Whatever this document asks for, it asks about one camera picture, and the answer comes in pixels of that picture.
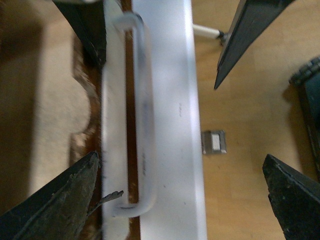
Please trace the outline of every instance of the metal handle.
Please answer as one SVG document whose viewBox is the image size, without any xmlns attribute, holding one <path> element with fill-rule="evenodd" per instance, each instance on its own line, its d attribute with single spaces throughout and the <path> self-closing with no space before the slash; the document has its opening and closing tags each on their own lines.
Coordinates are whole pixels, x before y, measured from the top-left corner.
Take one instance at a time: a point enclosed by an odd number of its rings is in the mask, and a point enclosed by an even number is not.
<svg viewBox="0 0 320 240">
<path fill-rule="evenodd" d="M 136 36 L 134 43 L 134 94 L 139 202 L 118 205 L 112 211 L 114 217 L 134 218 L 149 211 L 157 198 L 150 38 L 148 28 L 137 14 L 125 12 L 123 16 L 112 22 L 118 31 L 135 30 Z"/>
</svg>

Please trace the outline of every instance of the wooden floor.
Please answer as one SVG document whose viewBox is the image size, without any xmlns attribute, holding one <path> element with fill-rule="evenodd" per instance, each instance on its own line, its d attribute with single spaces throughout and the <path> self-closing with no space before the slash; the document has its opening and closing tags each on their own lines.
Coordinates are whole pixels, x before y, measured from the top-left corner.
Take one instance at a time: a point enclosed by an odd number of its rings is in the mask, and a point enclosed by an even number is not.
<svg viewBox="0 0 320 240">
<path fill-rule="evenodd" d="M 195 24 L 228 31 L 238 0 L 193 0 Z M 203 156 L 209 240 L 284 240 L 268 200 L 268 153 L 316 179 L 288 79 L 320 55 L 320 2 L 297 0 L 253 43 L 218 90 L 218 41 L 195 38 L 201 130 L 224 130 L 227 154 Z"/>
</svg>

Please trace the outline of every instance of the brown wooden edge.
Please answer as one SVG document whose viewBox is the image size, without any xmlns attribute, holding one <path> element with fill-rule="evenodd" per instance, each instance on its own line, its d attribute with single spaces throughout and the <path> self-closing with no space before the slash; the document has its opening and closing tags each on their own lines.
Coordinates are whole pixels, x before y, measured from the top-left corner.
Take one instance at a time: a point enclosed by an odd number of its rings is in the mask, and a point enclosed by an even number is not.
<svg viewBox="0 0 320 240">
<path fill-rule="evenodd" d="M 132 9 L 130 0 L 121 0 L 121 5 L 123 11 L 131 11 Z M 126 35 L 125 51 L 129 202 L 137 203 L 139 192 L 132 33 Z M 73 133 L 70 136 L 71 165 L 90 151 L 101 153 L 101 72 L 91 61 L 77 36 L 74 36 L 73 77 L 86 91 L 90 105 L 90 119 L 87 128 L 83 132 Z M 92 207 L 101 199 L 101 187 L 101 170 L 98 170 L 95 190 L 89 207 Z M 88 218 L 79 237 L 80 240 L 98 240 L 102 238 L 101 216 L 101 209 L 98 209 Z M 140 239 L 140 218 L 130 218 L 129 235 L 126 240 Z"/>
<path fill-rule="evenodd" d="M 101 72 L 92 62 L 81 41 L 74 35 L 73 77 L 85 89 L 90 107 L 90 117 L 86 129 L 70 136 L 70 165 L 91 151 L 101 154 Z M 89 208 L 102 198 L 101 169 L 98 169 L 95 189 Z M 101 239 L 101 208 L 87 219 L 79 240 Z"/>
</svg>

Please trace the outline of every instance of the white metal rod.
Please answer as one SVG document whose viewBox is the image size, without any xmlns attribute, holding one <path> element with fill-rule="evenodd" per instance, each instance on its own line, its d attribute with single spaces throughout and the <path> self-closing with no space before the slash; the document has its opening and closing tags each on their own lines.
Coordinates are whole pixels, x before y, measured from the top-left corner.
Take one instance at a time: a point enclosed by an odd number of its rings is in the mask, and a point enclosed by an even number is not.
<svg viewBox="0 0 320 240">
<path fill-rule="evenodd" d="M 193 24 L 193 33 L 211 39 L 217 39 L 221 32 L 218 29 Z"/>
</svg>

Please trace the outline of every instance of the small metal bracket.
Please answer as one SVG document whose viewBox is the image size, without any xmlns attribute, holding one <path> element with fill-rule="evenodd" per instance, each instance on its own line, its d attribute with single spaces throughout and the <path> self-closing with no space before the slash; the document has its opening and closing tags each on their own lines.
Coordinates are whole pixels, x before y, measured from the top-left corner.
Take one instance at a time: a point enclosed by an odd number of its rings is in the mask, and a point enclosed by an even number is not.
<svg viewBox="0 0 320 240">
<path fill-rule="evenodd" d="M 204 131 L 201 133 L 202 154 L 226 154 L 225 131 Z"/>
</svg>

